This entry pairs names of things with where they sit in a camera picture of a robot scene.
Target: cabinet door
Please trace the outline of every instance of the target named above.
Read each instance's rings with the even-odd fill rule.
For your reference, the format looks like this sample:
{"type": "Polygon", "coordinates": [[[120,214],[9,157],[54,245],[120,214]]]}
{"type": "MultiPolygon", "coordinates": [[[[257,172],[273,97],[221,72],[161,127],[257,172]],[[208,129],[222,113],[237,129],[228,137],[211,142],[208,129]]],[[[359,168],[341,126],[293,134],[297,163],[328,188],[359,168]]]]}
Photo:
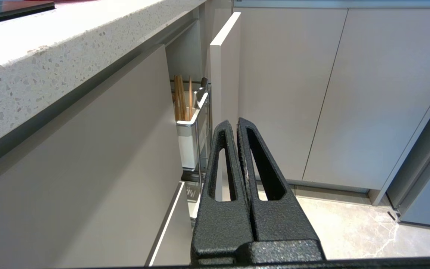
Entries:
{"type": "Polygon", "coordinates": [[[180,180],[165,49],[0,159],[0,268],[144,265],[180,180]]]}
{"type": "MultiPolygon", "coordinates": [[[[213,128],[229,120],[234,134],[239,120],[239,67],[240,13],[235,12],[210,43],[213,128]]],[[[220,154],[218,163],[217,201],[221,201],[222,197],[222,178],[227,178],[224,152],[220,154]]]]}
{"type": "Polygon", "coordinates": [[[285,178],[301,180],[348,10],[236,10],[239,116],[256,124],[285,178]]]}
{"type": "Polygon", "coordinates": [[[430,9],[350,10],[304,180],[381,189],[430,106],[430,9]]]}

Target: black clamp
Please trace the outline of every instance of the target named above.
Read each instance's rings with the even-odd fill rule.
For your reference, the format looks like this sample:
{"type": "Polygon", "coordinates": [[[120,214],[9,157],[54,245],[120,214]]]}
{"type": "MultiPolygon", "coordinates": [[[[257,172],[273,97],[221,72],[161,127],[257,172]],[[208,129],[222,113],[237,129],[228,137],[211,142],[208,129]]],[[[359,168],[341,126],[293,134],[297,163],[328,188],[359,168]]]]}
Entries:
{"type": "Polygon", "coordinates": [[[191,263],[265,264],[326,260],[321,243],[256,126],[239,118],[238,156],[228,121],[214,131],[191,263]],[[231,201],[215,201],[218,156],[225,148],[231,201]],[[268,201],[258,198],[255,169],[268,201]]]}

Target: marble floor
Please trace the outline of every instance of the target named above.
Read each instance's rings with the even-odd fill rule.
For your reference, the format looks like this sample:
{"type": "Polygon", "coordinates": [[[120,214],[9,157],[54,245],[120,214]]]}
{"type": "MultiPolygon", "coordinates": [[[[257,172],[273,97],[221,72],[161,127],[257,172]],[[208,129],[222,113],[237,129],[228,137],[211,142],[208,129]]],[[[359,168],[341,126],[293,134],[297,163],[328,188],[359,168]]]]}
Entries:
{"type": "MultiPolygon", "coordinates": [[[[263,187],[258,196],[266,200],[263,187]]],[[[327,259],[430,256],[430,228],[398,223],[384,197],[371,206],[364,194],[311,187],[292,187],[321,240],[327,259]]],[[[223,200],[229,201],[228,186],[223,200]]]]}

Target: terrazzo countertop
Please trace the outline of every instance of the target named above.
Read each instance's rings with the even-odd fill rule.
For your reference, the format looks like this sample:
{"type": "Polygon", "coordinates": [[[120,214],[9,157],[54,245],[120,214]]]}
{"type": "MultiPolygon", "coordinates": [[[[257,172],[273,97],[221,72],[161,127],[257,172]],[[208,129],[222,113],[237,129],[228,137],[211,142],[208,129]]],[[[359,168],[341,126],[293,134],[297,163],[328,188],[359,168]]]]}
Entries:
{"type": "Polygon", "coordinates": [[[93,0],[0,22],[0,138],[205,0],[93,0]]]}

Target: kitchen cabinet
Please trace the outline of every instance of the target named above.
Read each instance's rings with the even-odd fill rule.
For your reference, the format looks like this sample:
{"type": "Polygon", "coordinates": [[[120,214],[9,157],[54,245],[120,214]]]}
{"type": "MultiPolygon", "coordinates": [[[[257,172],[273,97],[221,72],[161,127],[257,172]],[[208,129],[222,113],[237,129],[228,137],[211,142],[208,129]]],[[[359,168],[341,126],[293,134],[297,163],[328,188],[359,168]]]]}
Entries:
{"type": "Polygon", "coordinates": [[[182,174],[168,78],[155,46],[0,159],[0,268],[145,264],[182,174]]]}
{"type": "Polygon", "coordinates": [[[242,18],[239,116],[256,124],[285,178],[301,180],[348,10],[234,11],[242,18]]]}
{"type": "Polygon", "coordinates": [[[430,9],[349,10],[303,180],[385,191],[429,107],[430,9]]]}

